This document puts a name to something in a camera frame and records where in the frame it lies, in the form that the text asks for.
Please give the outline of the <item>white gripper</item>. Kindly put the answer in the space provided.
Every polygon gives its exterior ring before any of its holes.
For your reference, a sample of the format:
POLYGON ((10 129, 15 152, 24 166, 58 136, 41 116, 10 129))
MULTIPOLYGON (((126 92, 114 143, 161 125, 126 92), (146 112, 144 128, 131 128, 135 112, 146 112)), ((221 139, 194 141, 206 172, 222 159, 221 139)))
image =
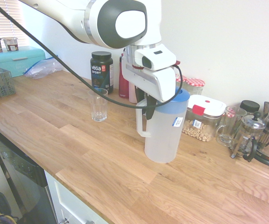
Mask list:
POLYGON ((171 67, 157 71, 148 68, 137 69, 127 61, 127 55, 122 57, 122 74, 123 77, 135 85, 135 97, 137 103, 144 99, 146 94, 146 119, 150 120, 155 111, 157 100, 166 102, 175 95, 176 76, 174 69, 171 67))

